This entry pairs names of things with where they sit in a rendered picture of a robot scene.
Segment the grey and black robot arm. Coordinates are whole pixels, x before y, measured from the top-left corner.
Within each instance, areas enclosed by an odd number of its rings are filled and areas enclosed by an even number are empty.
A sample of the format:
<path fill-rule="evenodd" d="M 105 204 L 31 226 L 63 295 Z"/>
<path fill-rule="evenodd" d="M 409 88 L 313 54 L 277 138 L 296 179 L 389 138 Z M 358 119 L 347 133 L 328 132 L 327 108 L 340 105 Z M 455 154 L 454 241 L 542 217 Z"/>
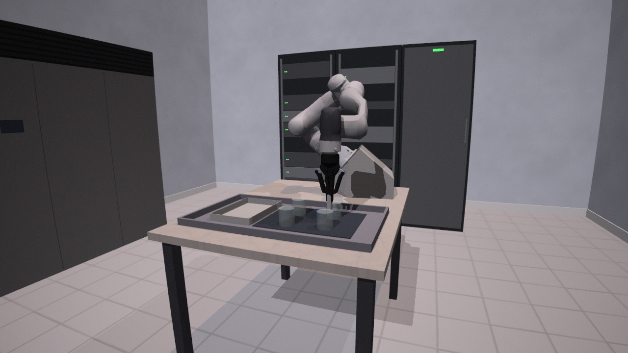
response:
<path fill-rule="evenodd" d="M 339 154 L 340 167 L 354 154 L 341 146 L 341 138 L 362 139 L 367 135 L 367 100 L 361 82 L 348 80 L 342 75 L 332 76 L 329 91 L 318 98 L 288 123 L 292 135 L 301 136 L 309 147 L 321 154 Z M 361 95 L 361 96 L 360 96 Z M 341 115 L 340 108 L 358 115 Z M 320 123 L 320 129 L 316 127 Z"/>

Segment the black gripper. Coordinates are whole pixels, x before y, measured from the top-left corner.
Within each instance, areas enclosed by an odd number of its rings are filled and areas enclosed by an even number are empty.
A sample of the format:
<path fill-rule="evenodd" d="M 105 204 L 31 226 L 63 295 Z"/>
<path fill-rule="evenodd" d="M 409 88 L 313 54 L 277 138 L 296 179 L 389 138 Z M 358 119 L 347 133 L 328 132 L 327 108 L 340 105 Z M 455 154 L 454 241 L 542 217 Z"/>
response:
<path fill-rule="evenodd" d="M 321 154 L 320 168 L 315 171 L 318 180 L 320 182 L 321 190 L 324 194 L 327 194 L 327 209 L 333 209 L 333 198 L 339 190 L 340 183 L 345 171 L 340 169 L 340 155 L 339 154 Z M 334 188 L 336 174 L 339 171 L 339 177 L 337 179 L 336 187 Z M 325 175 L 325 184 L 321 172 Z"/>

